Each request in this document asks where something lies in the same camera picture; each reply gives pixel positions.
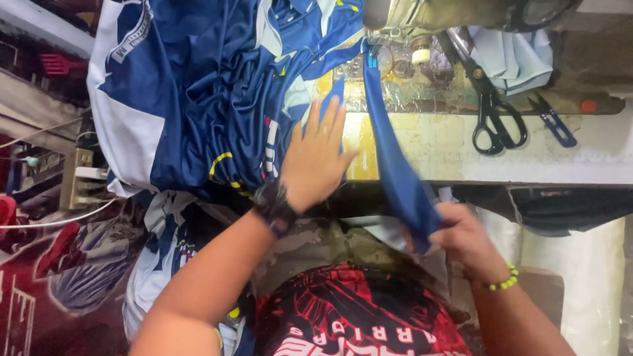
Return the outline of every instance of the black wristwatch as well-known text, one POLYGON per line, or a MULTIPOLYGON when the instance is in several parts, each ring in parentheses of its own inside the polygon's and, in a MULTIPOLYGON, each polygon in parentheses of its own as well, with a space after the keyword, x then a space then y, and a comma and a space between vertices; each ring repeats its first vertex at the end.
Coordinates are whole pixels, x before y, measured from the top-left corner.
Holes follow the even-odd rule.
POLYGON ((288 205, 286 187, 278 178, 266 181, 253 196, 254 210, 266 222, 275 235, 283 236, 299 215, 288 205))

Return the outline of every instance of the black scissors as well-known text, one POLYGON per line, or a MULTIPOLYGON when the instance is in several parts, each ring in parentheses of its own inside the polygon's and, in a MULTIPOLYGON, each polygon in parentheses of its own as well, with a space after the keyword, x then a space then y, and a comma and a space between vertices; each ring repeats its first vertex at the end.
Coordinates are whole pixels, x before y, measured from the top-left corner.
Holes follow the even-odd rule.
POLYGON ((444 48, 445 51, 452 49, 453 56, 455 56, 454 52, 456 52, 457 58, 466 70, 466 76, 470 79, 470 82, 479 94, 477 126, 475 127, 475 132, 473 132, 473 145, 477 152, 482 155, 492 156, 501 153, 504 148, 513 149, 523 146, 527 141, 527 128, 521 114, 514 109, 512 105, 499 98, 497 89, 490 79, 488 79, 484 70, 470 57, 466 47, 451 29, 440 32, 437 37, 441 41, 442 48, 444 48), (518 142, 512 139, 510 133, 508 133, 508 130, 506 130, 506 127, 503 125, 499 117, 499 108, 504 109, 517 123, 520 134, 518 142), (496 132, 488 126, 488 118, 490 118, 496 132), (477 145, 477 137, 482 132, 486 132, 490 137, 491 145, 488 149, 482 149, 477 145))
POLYGON ((567 126, 565 126, 565 123, 560 120, 560 117, 558 117, 558 114, 554 111, 554 109, 552 109, 547 100, 545 100, 537 92, 535 92, 534 94, 539 100, 538 103, 530 98, 527 98, 527 100, 530 102, 534 110, 539 113, 539 116, 541 116, 541 119, 545 123, 545 126, 547 126, 551 130, 552 134, 558 140, 561 146, 565 148, 576 146, 578 144, 578 141, 576 141, 576 138, 569 131, 567 126))

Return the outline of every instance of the sewing machine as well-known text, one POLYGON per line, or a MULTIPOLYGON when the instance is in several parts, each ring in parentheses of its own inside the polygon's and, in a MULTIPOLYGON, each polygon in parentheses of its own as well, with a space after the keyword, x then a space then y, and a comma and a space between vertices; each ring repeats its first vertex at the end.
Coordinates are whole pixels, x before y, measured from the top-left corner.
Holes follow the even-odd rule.
POLYGON ((575 10, 582 0, 367 0, 363 24, 370 44, 406 44, 413 64, 430 59, 429 34, 451 27, 481 25, 506 32, 530 32, 575 10))

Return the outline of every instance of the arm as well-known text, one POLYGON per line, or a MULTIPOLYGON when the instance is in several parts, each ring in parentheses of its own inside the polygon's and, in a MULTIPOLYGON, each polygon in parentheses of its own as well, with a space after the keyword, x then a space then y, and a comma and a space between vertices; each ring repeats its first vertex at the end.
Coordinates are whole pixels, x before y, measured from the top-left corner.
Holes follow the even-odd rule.
MULTIPOLYGON (((332 98, 321 124, 314 102, 305 134, 292 131, 280 179, 298 214, 327 199, 356 155, 339 156, 345 109, 332 98)), ((132 344, 131 356, 217 355, 218 325, 275 242, 268 224, 250 211, 209 242, 167 284, 132 344)))
POLYGON ((437 209, 444 229, 432 243, 464 265, 472 291, 482 338, 490 355, 574 355, 559 330, 532 302, 519 284, 491 291, 485 285, 507 281, 510 270, 484 228, 461 204, 441 203, 437 209))

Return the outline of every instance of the pink comb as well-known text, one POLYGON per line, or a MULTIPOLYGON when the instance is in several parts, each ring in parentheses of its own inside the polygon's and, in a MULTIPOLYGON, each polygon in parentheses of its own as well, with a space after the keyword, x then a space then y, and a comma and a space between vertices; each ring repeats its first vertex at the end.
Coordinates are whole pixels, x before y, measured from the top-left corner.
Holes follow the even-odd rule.
POLYGON ((47 75, 66 75, 71 70, 88 67, 86 61, 69 61, 62 54, 46 53, 40 54, 40 60, 47 75))

